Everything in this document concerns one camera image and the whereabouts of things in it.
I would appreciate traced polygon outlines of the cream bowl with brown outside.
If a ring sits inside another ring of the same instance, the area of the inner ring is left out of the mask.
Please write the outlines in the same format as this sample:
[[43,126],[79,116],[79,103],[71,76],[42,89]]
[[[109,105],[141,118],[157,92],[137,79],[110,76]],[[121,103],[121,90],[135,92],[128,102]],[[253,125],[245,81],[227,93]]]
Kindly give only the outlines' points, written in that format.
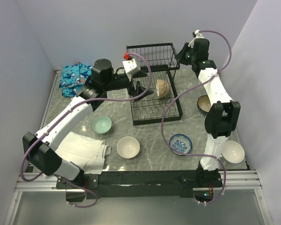
[[158,98],[164,98],[169,93],[169,84],[162,79],[156,79],[155,88]]

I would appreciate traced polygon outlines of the black wire dish rack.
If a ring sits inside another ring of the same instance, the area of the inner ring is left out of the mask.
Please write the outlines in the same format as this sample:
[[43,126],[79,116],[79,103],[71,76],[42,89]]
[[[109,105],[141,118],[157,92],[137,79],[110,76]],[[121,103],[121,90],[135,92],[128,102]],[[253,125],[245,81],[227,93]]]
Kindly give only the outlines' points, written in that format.
[[[153,93],[139,101],[131,102],[133,125],[160,123],[162,116],[165,116],[165,122],[181,120],[183,111],[179,100],[170,106],[177,96],[174,78],[176,71],[180,69],[180,64],[175,59],[177,52],[174,45],[172,43],[128,45],[126,51],[145,58],[152,71],[150,90]],[[158,80],[163,80],[169,85],[169,92],[164,97],[158,96]]]

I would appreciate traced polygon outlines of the blue white patterned bowl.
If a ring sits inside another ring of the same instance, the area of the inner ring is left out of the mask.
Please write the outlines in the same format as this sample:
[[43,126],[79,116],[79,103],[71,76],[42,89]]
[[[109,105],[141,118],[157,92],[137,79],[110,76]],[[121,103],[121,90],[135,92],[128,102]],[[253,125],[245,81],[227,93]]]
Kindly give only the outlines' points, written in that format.
[[174,149],[173,152],[177,155],[189,154],[192,151],[192,141],[184,134],[175,134],[169,140],[170,146]]

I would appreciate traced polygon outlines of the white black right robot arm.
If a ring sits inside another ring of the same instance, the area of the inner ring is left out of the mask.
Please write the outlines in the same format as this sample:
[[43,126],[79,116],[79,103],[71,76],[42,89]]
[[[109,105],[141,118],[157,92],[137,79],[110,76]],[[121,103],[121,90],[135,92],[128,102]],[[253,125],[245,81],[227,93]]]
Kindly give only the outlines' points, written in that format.
[[201,187],[206,187],[212,181],[208,171],[219,168],[220,157],[224,143],[231,132],[236,129],[241,105],[226,92],[213,60],[208,58],[210,42],[203,37],[194,38],[190,43],[185,43],[182,50],[175,56],[177,62],[191,65],[198,80],[204,84],[204,89],[209,98],[211,108],[205,118],[207,143],[205,156],[200,160],[204,171],[196,174],[196,182]]

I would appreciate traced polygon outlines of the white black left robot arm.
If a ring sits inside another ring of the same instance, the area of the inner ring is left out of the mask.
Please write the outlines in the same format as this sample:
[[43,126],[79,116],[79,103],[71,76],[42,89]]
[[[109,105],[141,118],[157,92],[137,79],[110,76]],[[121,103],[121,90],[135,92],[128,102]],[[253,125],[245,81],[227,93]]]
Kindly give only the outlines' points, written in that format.
[[134,75],[152,78],[150,64],[143,60],[148,71],[142,71],[141,64],[137,61],[140,57],[133,52],[126,53],[124,72],[121,74],[114,72],[108,59],[97,60],[91,69],[91,75],[69,105],[47,126],[34,134],[27,132],[23,136],[22,161],[29,161],[46,176],[57,175],[67,179],[73,188],[80,188],[84,184],[83,170],[60,157],[56,149],[82,119],[93,113],[104,101],[110,100],[107,92],[126,89],[130,95],[129,101],[140,100],[148,95],[149,87],[133,85]]

